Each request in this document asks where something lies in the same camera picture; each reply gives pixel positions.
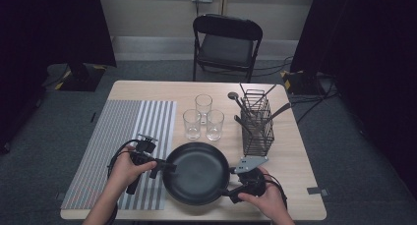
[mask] black wire basket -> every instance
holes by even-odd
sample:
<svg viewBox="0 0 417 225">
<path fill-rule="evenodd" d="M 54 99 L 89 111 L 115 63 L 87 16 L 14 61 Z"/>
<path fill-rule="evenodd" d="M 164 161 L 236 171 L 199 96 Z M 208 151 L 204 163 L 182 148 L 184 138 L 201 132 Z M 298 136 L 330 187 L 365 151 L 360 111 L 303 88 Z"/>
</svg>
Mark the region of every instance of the black wire basket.
<svg viewBox="0 0 417 225">
<path fill-rule="evenodd" d="M 267 95 L 260 89 L 247 89 L 242 98 L 246 110 L 241 110 L 243 153 L 255 156 L 267 156 L 274 141 L 273 121 L 266 123 L 260 131 L 254 130 L 270 116 L 270 107 Z"/>
</svg>

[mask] table top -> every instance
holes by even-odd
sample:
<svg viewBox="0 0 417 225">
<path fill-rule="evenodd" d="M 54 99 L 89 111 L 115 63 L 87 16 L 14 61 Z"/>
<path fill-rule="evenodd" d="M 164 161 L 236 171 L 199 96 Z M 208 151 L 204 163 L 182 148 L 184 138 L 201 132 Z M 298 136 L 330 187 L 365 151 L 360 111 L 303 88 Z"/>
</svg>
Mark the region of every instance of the table top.
<svg viewBox="0 0 417 225">
<path fill-rule="evenodd" d="M 245 89 L 268 91 L 272 84 L 242 84 Z M 204 135 L 197 140 L 220 149 L 230 166 L 236 166 L 243 156 L 242 130 L 234 120 L 240 113 L 239 106 L 227 97 L 234 91 L 243 96 L 239 84 L 189 83 L 189 82 L 143 82 L 118 81 L 110 91 L 108 100 L 167 100 L 176 101 L 176 118 L 173 130 L 172 150 L 190 142 L 184 136 L 182 114 L 195 108 L 195 97 L 205 93 L 212 97 L 212 109 L 224 113 L 222 137 L 210 141 Z M 277 85 L 269 94 L 271 112 L 288 102 L 285 89 Z M 323 220 L 327 212 L 320 194 L 309 195 L 308 188 L 316 188 L 317 182 L 311 168 L 300 132 L 291 109 L 273 119 L 275 140 L 268 152 L 268 162 L 263 164 L 272 176 L 278 179 L 288 197 L 288 211 L 294 220 Z M 240 186 L 238 177 L 231 175 L 230 187 Z M 88 209 L 62 209 L 64 219 L 84 219 Z M 257 208 L 246 202 L 233 204 L 229 197 L 192 206 L 183 204 L 167 195 L 163 210 L 119 210 L 117 219 L 129 220 L 193 220 L 193 221 L 259 221 L 268 220 Z"/>
</svg>

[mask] table mat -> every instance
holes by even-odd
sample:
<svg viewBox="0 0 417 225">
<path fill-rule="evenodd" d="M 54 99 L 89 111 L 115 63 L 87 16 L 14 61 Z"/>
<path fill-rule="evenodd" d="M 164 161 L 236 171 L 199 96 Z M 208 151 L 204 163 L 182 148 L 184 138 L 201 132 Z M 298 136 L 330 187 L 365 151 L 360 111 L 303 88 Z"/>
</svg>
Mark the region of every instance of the table mat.
<svg viewBox="0 0 417 225">
<path fill-rule="evenodd" d="M 107 165 L 126 141 L 151 136 L 158 141 L 152 154 L 165 159 L 171 151 L 175 101 L 107 100 L 86 153 L 65 195 L 62 209 L 91 209 L 107 180 Z M 120 196 L 119 209 L 163 209 L 165 188 L 160 172 L 142 175 L 134 195 Z"/>
</svg>

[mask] black partition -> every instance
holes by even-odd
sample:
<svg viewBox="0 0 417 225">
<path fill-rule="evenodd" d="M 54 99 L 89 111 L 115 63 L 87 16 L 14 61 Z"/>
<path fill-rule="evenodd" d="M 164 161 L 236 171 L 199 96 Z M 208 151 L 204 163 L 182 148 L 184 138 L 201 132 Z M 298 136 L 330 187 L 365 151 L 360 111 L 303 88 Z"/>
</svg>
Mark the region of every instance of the black partition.
<svg viewBox="0 0 417 225">
<path fill-rule="evenodd" d="M 52 64 L 116 67 L 100 0 L 0 0 L 0 151 L 35 109 Z"/>
<path fill-rule="evenodd" d="M 417 197 L 417 0 L 314 0 L 291 66 L 334 75 Z"/>
</svg>

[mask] black chair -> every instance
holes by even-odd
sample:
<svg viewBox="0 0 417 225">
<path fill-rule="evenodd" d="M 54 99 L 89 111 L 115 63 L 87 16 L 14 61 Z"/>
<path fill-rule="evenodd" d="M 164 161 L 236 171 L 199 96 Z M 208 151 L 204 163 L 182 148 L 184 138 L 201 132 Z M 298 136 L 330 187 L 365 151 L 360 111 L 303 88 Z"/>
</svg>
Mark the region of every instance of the black chair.
<svg viewBox="0 0 417 225">
<path fill-rule="evenodd" d="M 256 23 L 214 14 L 197 17 L 193 22 L 194 73 L 196 80 L 197 64 L 245 72 L 247 82 L 251 82 L 258 49 L 263 31 Z M 200 43 L 199 34 L 204 35 Z"/>
</svg>

